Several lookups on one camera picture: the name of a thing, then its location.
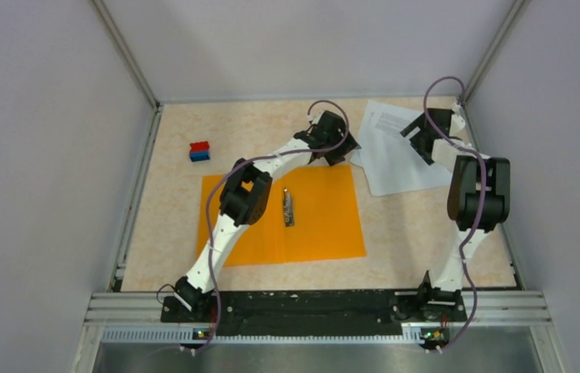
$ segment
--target wire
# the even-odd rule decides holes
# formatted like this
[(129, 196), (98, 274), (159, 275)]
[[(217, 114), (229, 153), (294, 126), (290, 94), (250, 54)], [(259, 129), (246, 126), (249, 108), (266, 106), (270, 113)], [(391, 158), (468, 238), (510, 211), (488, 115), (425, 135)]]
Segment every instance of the wire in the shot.
[(333, 101), (328, 100), (328, 99), (319, 99), (319, 100), (313, 102), (308, 107), (307, 115), (310, 115), (313, 107), (319, 103), (327, 103), (329, 105), (333, 105), (336, 109), (338, 109), (340, 111), (340, 113), (342, 113), (342, 118), (345, 120), (345, 133), (342, 134), (342, 138), (340, 139), (340, 141), (338, 141), (337, 144), (335, 144), (331, 147), (328, 147), (328, 148), (294, 149), (294, 150), (288, 150), (286, 152), (281, 152), (279, 154), (263, 155), (263, 156), (253, 157), (253, 158), (247, 159), (244, 162), (233, 167), (233, 169), (229, 173), (225, 174), (224, 177), (222, 177), (221, 180), (219, 180), (217, 185), (214, 186), (214, 188), (210, 191), (210, 194), (207, 196), (207, 202), (205, 203), (205, 217), (207, 220), (207, 231), (210, 233), (210, 252), (207, 254), (207, 263), (208, 263), (208, 268), (210, 270), (210, 279), (212, 280), (212, 284), (214, 284), (214, 295), (217, 297), (217, 319), (214, 322), (214, 333), (210, 333), (207, 340), (205, 341), (205, 344), (203, 346), (199, 347), (198, 349), (196, 349), (196, 352), (195, 352), (196, 354), (204, 351), (206, 348), (208, 348), (210, 346), (210, 344), (212, 343), (212, 339), (216, 335), (216, 330), (219, 327), (219, 323), (221, 322), (221, 293), (219, 292), (217, 278), (214, 275), (214, 265), (212, 263), (212, 252), (214, 251), (214, 234), (212, 232), (213, 227), (212, 227), (212, 220), (210, 218), (210, 205), (212, 203), (212, 198), (214, 198), (214, 194), (217, 193), (217, 191), (219, 190), (221, 185), (223, 185), (230, 176), (232, 176), (237, 171), (250, 165), (253, 162), (262, 161), (262, 160), (266, 160), (266, 159), (276, 159), (279, 156), (285, 156), (285, 155), (297, 154), (297, 153), (330, 152), (331, 150), (335, 150), (335, 149), (339, 148), (340, 145), (342, 145), (345, 142), (345, 140), (347, 139), (347, 136), (349, 136), (349, 118), (347, 117), (347, 113), (337, 103), (334, 103)]
[(159, 302), (160, 305), (164, 305), (164, 302), (159, 300), (159, 293), (161, 293), (162, 290), (164, 290), (164, 288), (169, 287), (173, 290), (173, 292), (175, 293), (175, 288), (173, 287), (173, 285), (171, 284), (163, 284), (161, 286), (161, 288), (159, 288), (159, 290), (157, 290), (157, 294), (155, 295), (155, 297), (157, 298), (157, 302)]
[(446, 81), (446, 80), (454, 80), (455, 82), (459, 83), (459, 86), (461, 87), (461, 93), (464, 92), (465, 84), (463, 81), (461, 81), (461, 79), (457, 78), (456, 76), (443, 76), (442, 78), (437, 79), (434, 83), (432, 83), (429, 86), (429, 88), (427, 88), (427, 92), (425, 92), (425, 98), (422, 101), (422, 108), (425, 111), (425, 117), (427, 118), (427, 121), (429, 122), (429, 124), (431, 124), (431, 126), (438, 133), (438, 135), (441, 138), (443, 138), (443, 140), (447, 141), (455, 149), (457, 149), (461, 152), (471, 154), (477, 159), (477, 161), (479, 163), (479, 168), (481, 170), (481, 176), (480, 176), (481, 188), (479, 191), (479, 205), (477, 207), (477, 213), (475, 214), (475, 218), (473, 220), (473, 225), (471, 226), (471, 231), (466, 235), (464, 240), (461, 241), (461, 244), (459, 245), (459, 255), (461, 256), (461, 266), (464, 269), (464, 276), (466, 277), (466, 280), (468, 280), (468, 283), (471, 285), (471, 290), (473, 292), (473, 307), (471, 309), (470, 315), (468, 316), (468, 319), (466, 320), (464, 325), (461, 327), (461, 329), (459, 330), (457, 335), (455, 335), (450, 340), (450, 342), (445, 347), (443, 347), (441, 349), (441, 352), (444, 352), (445, 350), (449, 349), (453, 344), (455, 344), (461, 338), (461, 336), (468, 329), (468, 326), (470, 326), (471, 322), (473, 321), (473, 318), (475, 316), (475, 312), (477, 312), (477, 305), (478, 305), (477, 287), (475, 286), (473, 279), (471, 278), (471, 274), (468, 272), (468, 265), (466, 263), (466, 254), (464, 253), (464, 247), (470, 242), (470, 240), (473, 238), (473, 235), (475, 234), (475, 231), (477, 231), (477, 228), (479, 227), (479, 223), (481, 221), (481, 214), (482, 214), (482, 211), (484, 210), (484, 200), (486, 198), (486, 183), (487, 183), (486, 163), (484, 163), (484, 159), (481, 157), (481, 154), (479, 154), (479, 152), (477, 152), (474, 149), (464, 148), (462, 146), (457, 145), (454, 141), (452, 141), (452, 139), (450, 139), (449, 136), (444, 134), (440, 130), (440, 128), (438, 128), (436, 123), (434, 123), (434, 120), (432, 119), (431, 115), (429, 115), (429, 111), (427, 110), (427, 99), (429, 98), (429, 94), (431, 93), (432, 89), (436, 85), (438, 85), (438, 83)]

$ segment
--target gray wall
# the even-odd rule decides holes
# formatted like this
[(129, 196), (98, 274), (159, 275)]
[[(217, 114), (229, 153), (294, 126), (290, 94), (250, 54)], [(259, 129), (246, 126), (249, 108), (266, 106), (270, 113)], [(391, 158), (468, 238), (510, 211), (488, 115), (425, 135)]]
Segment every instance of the gray wall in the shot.
[(519, 268), (580, 371), (580, 1), (532, 2), (470, 111), (482, 150), (512, 161)]
[(68, 371), (150, 109), (89, 3), (0, 1), (0, 371)]
[(106, 4), (155, 95), (169, 101), (420, 96), (442, 75), (470, 78), (511, 2)]

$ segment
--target beige table surface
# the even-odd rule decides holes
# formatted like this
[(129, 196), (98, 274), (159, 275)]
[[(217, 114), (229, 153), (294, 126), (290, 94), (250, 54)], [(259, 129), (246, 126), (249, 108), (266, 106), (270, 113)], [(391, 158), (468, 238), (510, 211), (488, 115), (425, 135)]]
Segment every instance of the beige table surface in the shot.
[[(449, 107), (435, 97), (432, 107)], [(337, 99), (358, 134), (368, 99)], [(422, 109), (422, 98), (377, 101)], [(200, 185), (204, 175), (227, 172), (236, 159), (266, 155), (307, 127), (311, 100), (167, 105), (161, 117), (122, 291), (156, 291), (193, 265)], [(319, 109), (337, 112), (328, 105)], [(210, 142), (211, 160), (191, 163), (189, 143)], [(226, 267), (223, 290), (415, 288), (444, 250), (447, 187), (372, 197), (363, 169), (352, 166), (367, 255), (347, 260)], [(501, 236), (493, 232), (471, 265), (477, 286), (516, 283)]]

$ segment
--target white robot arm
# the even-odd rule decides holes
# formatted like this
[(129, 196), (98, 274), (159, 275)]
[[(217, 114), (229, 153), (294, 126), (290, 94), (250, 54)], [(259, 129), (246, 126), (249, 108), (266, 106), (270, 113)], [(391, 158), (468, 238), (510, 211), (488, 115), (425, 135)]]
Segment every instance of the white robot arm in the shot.
[[(306, 152), (293, 153), (289, 155), (281, 155), (274, 159), (255, 161), (252, 166), (257, 168), (261, 173), (269, 174), (272, 180), (278, 180), (285, 176), (289, 171), (297, 167), (305, 166), (311, 161), (312, 154), (309, 152), (309, 145), (303, 141), (293, 138), (288, 141), (283, 147), (279, 148), (272, 154), (279, 154), (289, 150), (305, 149)], [(214, 276), (218, 277), (226, 259), (230, 255), (234, 244), (237, 242), (250, 224), (235, 224), (235, 220), (227, 214), (220, 214), (217, 219), (217, 224), (214, 226), (212, 236), (214, 237), (214, 250), (212, 252), (212, 268)], [(209, 271), (209, 253), (210, 241), (208, 240), (201, 251), (198, 260), (193, 267), (187, 272), (187, 284), (194, 289), (200, 289), (202, 294), (205, 294), (214, 289), (212, 279)], [(188, 309), (192, 310), (194, 305), (189, 304), (185, 299), (174, 293), (175, 297)]]
[(487, 169), (486, 197), (478, 227), (474, 227), (474, 216), (480, 204), (479, 190), (482, 177), (478, 160), (462, 151), (473, 149), (452, 136), (461, 131), (466, 123), (460, 115), (461, 107), (454, 105), (452, 110), (429, 109), (436, 125), (457, 146), (442, 139), (421, 115), (404, 130), (405, 136), (419, 128), (409, 140), (412, 147), (428, 163), (437, 162), (452, 172), (450, 194), (447, 199), (447, 214), (452, 220), (446, 247), (439, 259), (425, 274), (419, 287), (419, 301), (425, 313), (441, 315), (452, 312), (461, 304), (460, 293), (463, 289), (464, 266), (460, 246), (471, 235), (462, 248), (465, 260), (472, 260), (479, 245), (488, 237), (495, 226), (509, 215), (509, 160), (481, 155)]
[[(210, 251), (216, 278), (241, 234), (264, 214), (274, 180), (319, 158), (333, 166), (359, 147), (340, 116), (325, 111), (309, 122), (308, 130), (297, 132), (269, 156), (257, 157), (245, 166), (240, 166), (244, 159), (235, 163), (219, 198), (220, 214), (212, 231), (214, 247), (208, 241), (193, 267), (175, 283), (173, 294), (189, 311), (194, 312), (214, 289)], [(252, 183), (252, 187), (246, 189), (243, 183)]]

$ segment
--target orange sheet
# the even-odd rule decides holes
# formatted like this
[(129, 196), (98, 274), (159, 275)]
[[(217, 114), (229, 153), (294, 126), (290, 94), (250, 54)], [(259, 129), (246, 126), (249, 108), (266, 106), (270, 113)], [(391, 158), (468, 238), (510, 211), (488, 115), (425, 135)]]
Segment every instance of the orange sheet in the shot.
[[(200, 202), (196, 256), (208, 240), (207, 195), (222, 176), (205, 176)], [(264, 216), (235, 244), (225, 266), (345, 259), (365, 256), (350, 166), (302, 167), (274, 180)], [(292, 194), (294, 227), (283, 220), (283, 188)], [(219, 190), (210, 206), (219, 211)]]

